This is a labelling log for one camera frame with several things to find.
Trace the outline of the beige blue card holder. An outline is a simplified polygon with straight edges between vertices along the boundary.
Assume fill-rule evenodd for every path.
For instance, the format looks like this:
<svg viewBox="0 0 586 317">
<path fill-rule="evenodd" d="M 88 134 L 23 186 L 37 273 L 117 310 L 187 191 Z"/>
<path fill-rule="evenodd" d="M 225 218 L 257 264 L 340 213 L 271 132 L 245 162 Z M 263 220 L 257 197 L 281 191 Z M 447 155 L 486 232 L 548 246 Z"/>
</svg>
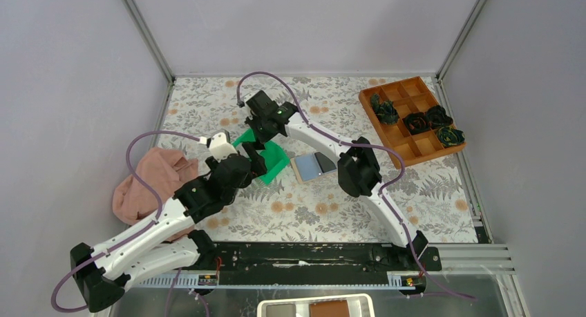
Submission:
<svg viewBox="0 0 586 317">
<path fill-rule="evenodd" d="M 331 173 L 326 173 L 325 175 L 320 175 L 314 156 L 315 153 L 316 152 L 311 154 L 300 155 L 292 158 L 291 160 L 291 165 L 296 176 L 296 179 L 301 184 L 336 172 L 335 171 Z"/>
</svg>

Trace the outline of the black credit card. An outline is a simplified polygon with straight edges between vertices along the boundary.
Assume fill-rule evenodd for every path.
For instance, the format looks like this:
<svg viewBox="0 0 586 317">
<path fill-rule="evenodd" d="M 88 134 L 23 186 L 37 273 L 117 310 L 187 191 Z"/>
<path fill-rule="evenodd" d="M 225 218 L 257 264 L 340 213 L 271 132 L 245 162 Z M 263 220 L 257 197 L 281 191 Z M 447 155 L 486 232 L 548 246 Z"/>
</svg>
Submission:
<svg viewBox="0 0 586 317">
<path fill-rule="evenodd" d="M 326 173 L 335 172 L 337 170 L 337 165 L 324 154 L 316 152 L 314 156 L 320 175 L 325 175 Z"/>
</svg>

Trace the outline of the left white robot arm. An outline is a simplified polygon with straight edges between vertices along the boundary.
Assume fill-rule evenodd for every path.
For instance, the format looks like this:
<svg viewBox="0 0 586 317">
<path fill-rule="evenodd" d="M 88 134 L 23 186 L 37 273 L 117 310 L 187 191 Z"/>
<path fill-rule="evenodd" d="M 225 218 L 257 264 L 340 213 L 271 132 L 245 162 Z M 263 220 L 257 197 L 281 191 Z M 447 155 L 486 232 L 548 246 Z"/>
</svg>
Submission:
<svg viewBox="0 0 586 317">
<path fill-rule="evenodd" d="M 210 172 L 183 184 L 156 211 L 119 235 L 95 246 L 70 250 L 71 277 L 84 309 L 92 313 L 116 303 L 133 285 L 171 269 L 214 262 L 215 246 L 193 226 L 234 202 L 239 190 L 267 173 L 258 141 L 243 142 L 241 155 L 231 144 L 212 138 Z"/>
</svg>

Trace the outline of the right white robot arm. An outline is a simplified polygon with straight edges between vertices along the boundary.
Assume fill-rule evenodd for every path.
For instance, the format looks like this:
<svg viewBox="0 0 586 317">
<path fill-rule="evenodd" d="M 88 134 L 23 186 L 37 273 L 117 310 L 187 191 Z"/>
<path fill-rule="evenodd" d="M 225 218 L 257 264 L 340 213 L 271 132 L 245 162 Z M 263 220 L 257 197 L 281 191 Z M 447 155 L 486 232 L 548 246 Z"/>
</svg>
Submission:
<svg viewBox="0 0 586 317">
<path fill-rule="evenodd" d="M 364 137 L 352 140 L 336 134 L 310 121 L 298 102 L 277 104 L 262 90 L 238 96 L 237 104 L 248 110 L 246 122 L 260 143 L 283 135 L 311 146 L 334 162 L 341 189 L 370 205 L 390 242 L 398 247 L 396 259 L 400 267 L 413 270 L 423 262 L 428 240 L 409 223 L 387 192 L 374 153 L 376 145 Z"/>
</svg>

